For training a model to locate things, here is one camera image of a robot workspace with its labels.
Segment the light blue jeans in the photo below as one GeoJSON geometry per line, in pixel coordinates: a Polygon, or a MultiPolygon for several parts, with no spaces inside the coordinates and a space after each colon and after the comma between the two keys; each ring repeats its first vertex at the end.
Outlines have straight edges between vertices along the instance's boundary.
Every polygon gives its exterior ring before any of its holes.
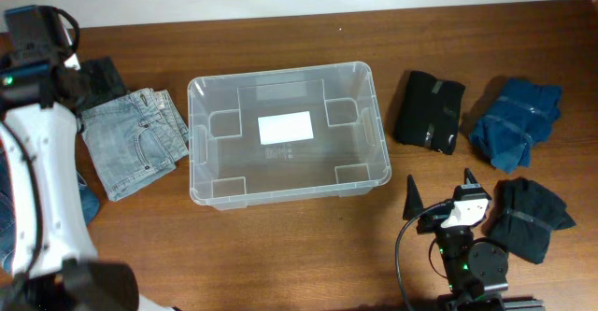
{"type": "Polygon", "coordinates": [[[189,153],[188,127],[166,90],[131,92],[83,111],[79,123],[111,201],[174,171],[189,153]]]}

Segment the dark blue jeans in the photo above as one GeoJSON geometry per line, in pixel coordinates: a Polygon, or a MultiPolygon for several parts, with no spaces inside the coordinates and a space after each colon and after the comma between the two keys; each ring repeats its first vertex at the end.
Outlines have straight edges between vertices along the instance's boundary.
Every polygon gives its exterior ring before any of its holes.
{"type": "MultiPolygon", "coordinates": [[[[77,176],[82,213],[85,223],[89,225],[97,215],[100,203],[81,174],[77,173],[77,176]]],[[[1,266],[9,275],[12,273],[12,260],[15,253],[15,223],[7,158],[4,150],[1,149],[1,266]]]]}

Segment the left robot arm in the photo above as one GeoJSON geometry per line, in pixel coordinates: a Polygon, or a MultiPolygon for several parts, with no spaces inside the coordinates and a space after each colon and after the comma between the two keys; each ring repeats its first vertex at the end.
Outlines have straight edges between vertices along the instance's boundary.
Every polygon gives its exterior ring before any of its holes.
{"type": "Polygon", "coordinates": [[[52,6],[4,13],[13,49],[1,60],[1,142],[15,216],[4,310],[132,310],[143,296],[123,262],[103,262],[84,221],[78,189],[76,111],[90,93],[76,53],[77,21],[52,6]]]}

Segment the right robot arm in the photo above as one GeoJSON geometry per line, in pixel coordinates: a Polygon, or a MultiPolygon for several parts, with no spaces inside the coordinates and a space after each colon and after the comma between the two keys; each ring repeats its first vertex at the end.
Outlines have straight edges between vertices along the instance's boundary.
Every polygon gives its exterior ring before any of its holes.
{"type": "Polygon", "coordinates": [[[472,172],[464,170],[463,184],[450,198],[425,207],[415,179],[406,181],[404,227],[395,241],[395,269],[405,306],[412,310],[402,279],[400,246],[411,226],[418,234],[432,233],[438,245],[449,295],[439,298],[442,310],[505,310],[502,293],[508,289],[508,254],[502,247],[482,238],[473,229],[486,218],[491,196],[472,172]]]}

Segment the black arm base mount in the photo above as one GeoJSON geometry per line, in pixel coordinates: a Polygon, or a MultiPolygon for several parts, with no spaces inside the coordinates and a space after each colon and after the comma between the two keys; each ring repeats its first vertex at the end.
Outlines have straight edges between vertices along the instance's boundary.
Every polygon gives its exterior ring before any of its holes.
{"type": "Polygon", "coordinates": [[[477,301],[459,299],[452,295],[443,295],[436,305],[442,311],[546,311],[542,300],[533,297],[503,298],[493,295],[477,301]]]}

